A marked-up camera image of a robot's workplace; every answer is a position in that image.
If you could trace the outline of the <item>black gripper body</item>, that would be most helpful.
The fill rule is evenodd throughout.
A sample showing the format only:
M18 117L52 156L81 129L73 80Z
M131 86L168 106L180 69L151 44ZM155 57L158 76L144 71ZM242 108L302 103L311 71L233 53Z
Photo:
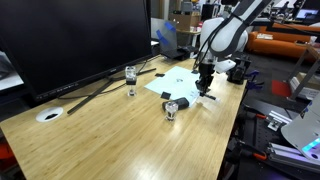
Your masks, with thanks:
M214 65L213 64L201 64L199 66L200 77L199 80L201 83L210 84L213 80Z

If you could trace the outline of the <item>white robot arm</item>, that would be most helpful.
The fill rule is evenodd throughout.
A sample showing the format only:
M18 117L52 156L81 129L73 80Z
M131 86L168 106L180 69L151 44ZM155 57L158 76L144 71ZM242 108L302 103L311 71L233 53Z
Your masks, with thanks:
M272 0L235 0L237 5L227 18L205 20L200 34L200 49L193 69L200 73L195 82L201 96L207 94L213 73L224 73L236 66L225 57L240 48L240 39Z

